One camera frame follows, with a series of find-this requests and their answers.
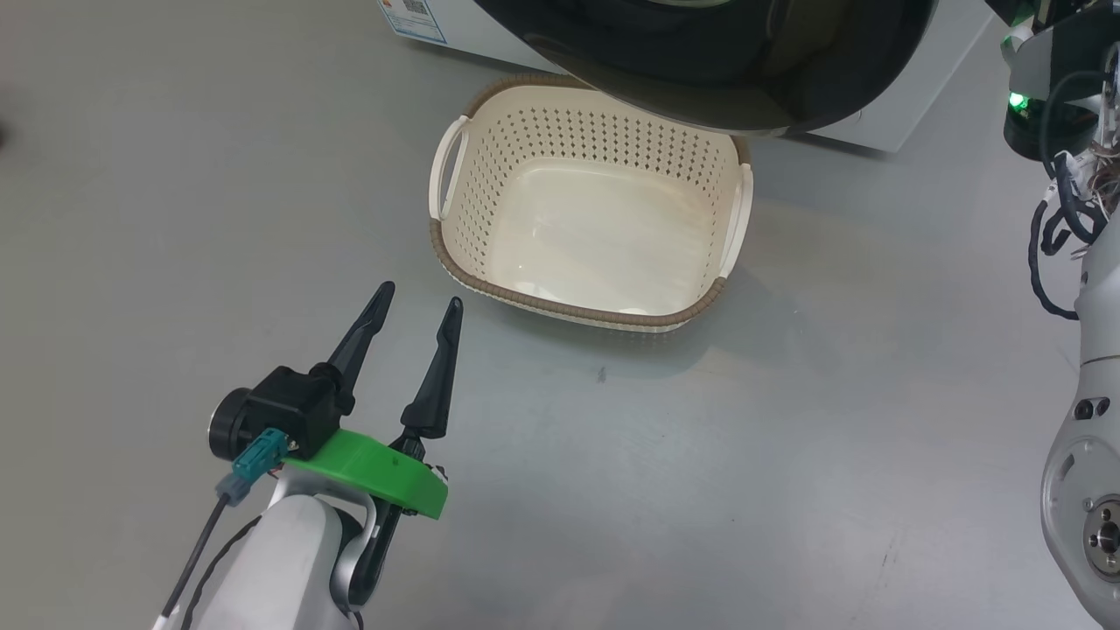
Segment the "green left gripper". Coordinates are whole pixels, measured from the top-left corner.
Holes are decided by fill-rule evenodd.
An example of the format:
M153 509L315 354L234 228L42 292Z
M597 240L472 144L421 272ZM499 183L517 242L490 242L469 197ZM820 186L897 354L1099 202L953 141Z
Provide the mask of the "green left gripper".
M354 410L354 387L361 367L372 339L388 319L395 291L395 282L380 284L328 360L339 376L335 407L344 417ZM423 383L413 402L402 413L401 425L408 438L444 438L451 414L463 315L463 300L452 297L437 328L437 348ZM448 497L447 479L440 471L355 430L336 430L308 461L295 456L284 458L283 481L289 490L328 495L353 504L381 500L432 520L444 515Z

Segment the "black round washing machine door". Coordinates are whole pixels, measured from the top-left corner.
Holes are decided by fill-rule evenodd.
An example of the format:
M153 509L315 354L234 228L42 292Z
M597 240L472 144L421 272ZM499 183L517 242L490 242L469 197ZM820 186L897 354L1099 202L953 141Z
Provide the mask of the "black round washing machine door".
M937 0L475 0L605 95L725 133L801 133L879 98Z

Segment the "cream perforated laundry basket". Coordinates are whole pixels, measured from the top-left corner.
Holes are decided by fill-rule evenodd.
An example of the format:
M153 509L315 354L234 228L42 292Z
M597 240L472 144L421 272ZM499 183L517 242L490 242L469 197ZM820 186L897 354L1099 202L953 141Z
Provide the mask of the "cream perforated laundry basket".
M572 77L515 75L445 129L427 195L435 254L468 290L665 333L724 295L752 219L752 154Z

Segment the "white washing machine body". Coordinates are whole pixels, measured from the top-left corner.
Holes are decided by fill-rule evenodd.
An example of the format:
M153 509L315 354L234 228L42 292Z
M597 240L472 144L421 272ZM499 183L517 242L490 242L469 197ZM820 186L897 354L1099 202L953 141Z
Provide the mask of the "white washing machine body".
M480 59L506 61L517 67L564 74L564 70L485 16L473 0L427 1L444 31L445 48L472 53ZM813 133L877 151L900 151L993 17L983 0L937 0L924 39L892 86L859 112Z

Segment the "blue energy label sticker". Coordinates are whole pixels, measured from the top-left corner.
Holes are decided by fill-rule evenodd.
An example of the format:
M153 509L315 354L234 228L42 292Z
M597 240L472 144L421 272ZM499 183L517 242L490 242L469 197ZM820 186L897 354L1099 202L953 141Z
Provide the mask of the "blue energy label sticker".
M444 31L427 0L377 0L389 28L396 35L445 46Z

